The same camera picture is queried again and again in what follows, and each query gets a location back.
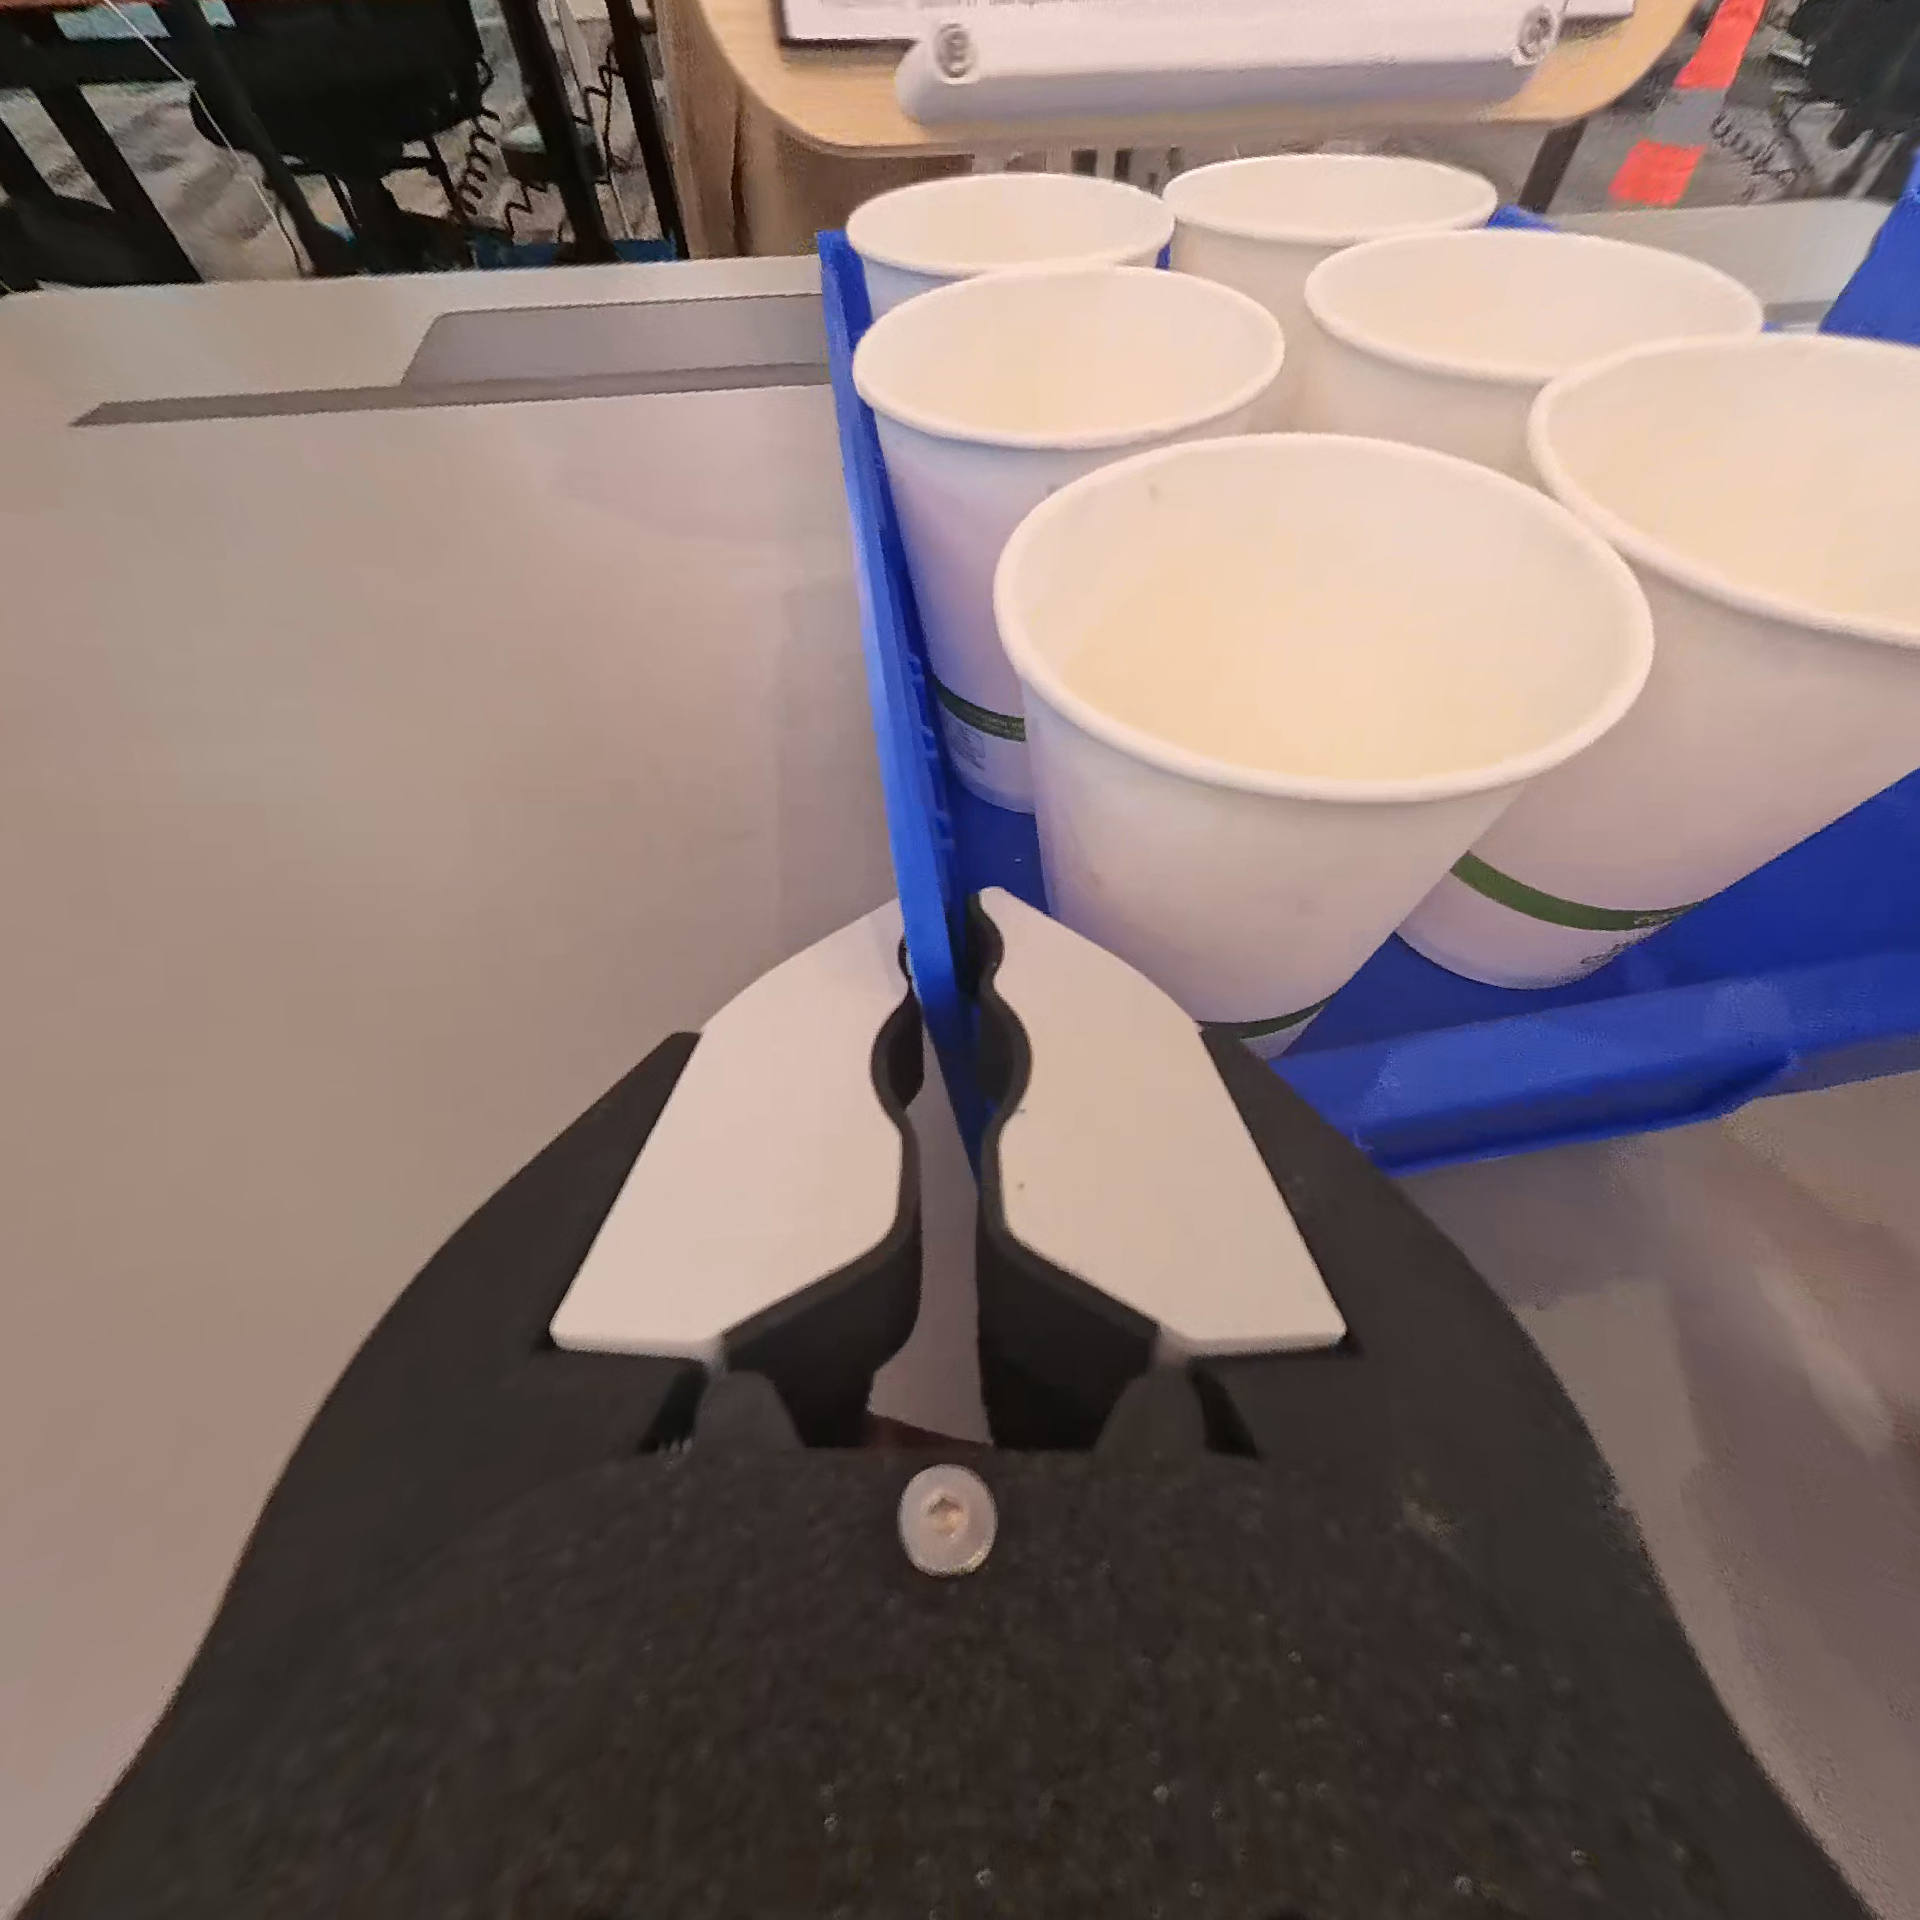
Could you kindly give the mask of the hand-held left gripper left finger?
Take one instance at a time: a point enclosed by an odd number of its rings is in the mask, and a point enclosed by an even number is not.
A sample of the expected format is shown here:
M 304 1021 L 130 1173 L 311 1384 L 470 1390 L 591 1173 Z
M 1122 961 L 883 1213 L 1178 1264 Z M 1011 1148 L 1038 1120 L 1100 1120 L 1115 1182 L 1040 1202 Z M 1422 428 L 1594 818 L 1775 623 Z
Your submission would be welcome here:
M 758 1376 L 807 1446 L 862 1446 L 921 1325 L 921 996 L 902 908 L 740 984 L 685 1052 L 552 1354 Z

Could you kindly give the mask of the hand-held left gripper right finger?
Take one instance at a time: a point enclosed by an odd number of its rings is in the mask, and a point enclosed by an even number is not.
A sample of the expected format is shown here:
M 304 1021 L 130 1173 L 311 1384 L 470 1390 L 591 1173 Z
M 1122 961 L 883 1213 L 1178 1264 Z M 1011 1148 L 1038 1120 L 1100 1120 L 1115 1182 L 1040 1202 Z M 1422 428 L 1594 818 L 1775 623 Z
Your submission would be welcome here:
M 974 953 L 990 1446 L 1091 1446 L 1156 1364 L 1336 1354 L 1342 1306 L 1232 1093 L 1268 1067 L 1000 882 Z

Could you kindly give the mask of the cluster of white cups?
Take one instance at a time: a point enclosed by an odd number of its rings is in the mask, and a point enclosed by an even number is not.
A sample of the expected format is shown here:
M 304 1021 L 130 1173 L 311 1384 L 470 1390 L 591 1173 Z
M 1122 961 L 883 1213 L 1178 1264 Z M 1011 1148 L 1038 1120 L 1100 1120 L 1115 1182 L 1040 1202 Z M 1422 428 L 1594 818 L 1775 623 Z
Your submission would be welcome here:
M 1174 269 L 874 295 L 951 773 L 1243 1052 L 1398 933 L 1551 993 L 1909 773 L 1909 345 L 1416 157 L 1162 189 Z

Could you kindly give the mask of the beige hanging coat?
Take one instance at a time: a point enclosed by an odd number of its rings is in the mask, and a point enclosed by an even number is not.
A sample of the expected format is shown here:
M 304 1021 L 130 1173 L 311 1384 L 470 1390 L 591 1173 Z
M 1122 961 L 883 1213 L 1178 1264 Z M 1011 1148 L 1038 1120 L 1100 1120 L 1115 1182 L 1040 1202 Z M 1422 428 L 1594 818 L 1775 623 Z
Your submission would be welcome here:
M 666 165 L 688 258 L 813 255 L 813 238 L 838 229 L 862 199 L 911 179 L 974 169 L 974 157 L 813 153 L 740 96 L 699 0 L 656 0 L 656 28 L 664 28 Z

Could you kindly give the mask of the instruction sheet on tablet stand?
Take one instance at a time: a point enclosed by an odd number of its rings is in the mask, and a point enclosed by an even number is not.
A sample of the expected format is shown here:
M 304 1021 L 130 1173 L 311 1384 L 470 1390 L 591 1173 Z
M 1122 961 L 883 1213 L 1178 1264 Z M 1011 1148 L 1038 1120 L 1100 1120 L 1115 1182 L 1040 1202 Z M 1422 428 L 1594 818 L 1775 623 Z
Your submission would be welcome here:
M 1608 105 L 1665 56 L 1689 0 L 1642 0 L 1632 14 L 1571 9 L 1571 28 L 1504 98 L 1416 96 L 1398 98 L 1162 98 L 1162 105 L 1068 105 L 1038 114 L 964 105 L 921 121 L 902 105 L 902 46 L 781 46 L 775 9 L 720 0 L 688 9 L 733 73 L 733 87 L 781 136 L 825 157 L 1011 157 L 1011 153 L 1211 153 L 1243 136 L 1373 136 L 1373 132 L 1559 132 Z

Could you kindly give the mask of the printed instruction sheet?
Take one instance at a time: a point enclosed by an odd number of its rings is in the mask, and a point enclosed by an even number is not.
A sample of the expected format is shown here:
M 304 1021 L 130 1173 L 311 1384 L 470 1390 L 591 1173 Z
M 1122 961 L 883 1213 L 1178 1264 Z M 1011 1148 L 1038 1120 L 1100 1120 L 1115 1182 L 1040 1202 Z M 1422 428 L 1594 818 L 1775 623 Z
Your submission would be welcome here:
M 976 0 L 775 0 L 781 47 L 911 46 L 937 14 L 974 14 Z M 1632 0 L 1551 0 L 1559 28 L 1616 28 Z

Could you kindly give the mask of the orange traffic cone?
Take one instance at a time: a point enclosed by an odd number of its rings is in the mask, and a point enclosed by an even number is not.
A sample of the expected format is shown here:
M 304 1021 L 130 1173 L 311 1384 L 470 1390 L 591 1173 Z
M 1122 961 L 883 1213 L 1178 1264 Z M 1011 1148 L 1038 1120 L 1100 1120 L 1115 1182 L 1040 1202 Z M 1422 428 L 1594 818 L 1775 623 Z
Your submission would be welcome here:
M 1725 87 L 1765 28 L 1772 0 L 1720 0 L 1689 63 L 1664 96 L 1646 136 L 1608 169 L 1608 208 L 1676 208 L 1694 179 Z

